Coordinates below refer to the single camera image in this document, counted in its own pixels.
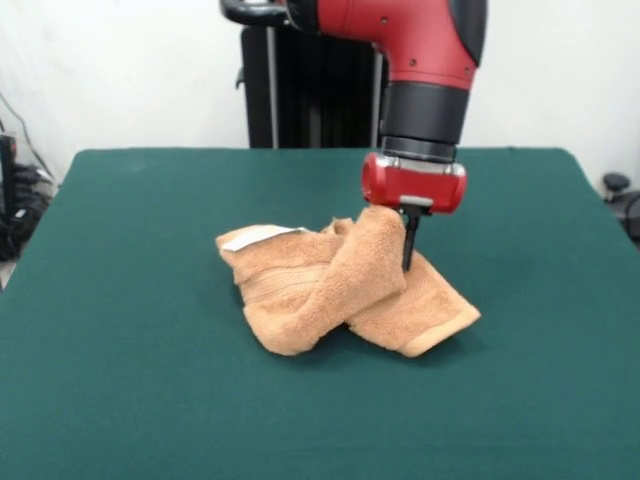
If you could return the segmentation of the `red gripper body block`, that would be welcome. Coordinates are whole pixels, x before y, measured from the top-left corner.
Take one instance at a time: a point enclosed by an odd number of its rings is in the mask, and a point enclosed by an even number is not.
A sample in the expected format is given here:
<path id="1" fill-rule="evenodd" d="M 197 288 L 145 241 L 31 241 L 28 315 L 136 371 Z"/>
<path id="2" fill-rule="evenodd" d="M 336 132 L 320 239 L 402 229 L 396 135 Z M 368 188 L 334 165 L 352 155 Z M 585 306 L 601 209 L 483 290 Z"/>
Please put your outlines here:
<path id="1" fill-rule="evenodd" d="M 371 204 L 417 206 L 450 214 L 460 205 L 467 173 L 459 163 L 434 163 L 371 152 L 362 169 L 362 192 Z"/>

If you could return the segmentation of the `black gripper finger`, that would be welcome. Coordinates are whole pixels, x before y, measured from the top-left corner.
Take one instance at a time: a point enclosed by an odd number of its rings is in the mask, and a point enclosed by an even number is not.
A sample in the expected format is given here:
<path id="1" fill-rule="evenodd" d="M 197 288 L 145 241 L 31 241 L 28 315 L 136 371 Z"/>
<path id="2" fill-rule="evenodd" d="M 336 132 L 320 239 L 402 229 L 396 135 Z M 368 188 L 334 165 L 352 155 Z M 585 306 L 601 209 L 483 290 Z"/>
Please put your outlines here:
<path id="1" fill-rule="evenodd" d="M 402 205 L 399 213 L 406 218 L 402 268 L 404 272 L 408 272 L 411 268 L 416 233 L 422 218 L 422 208 L 415 205 Z"/>

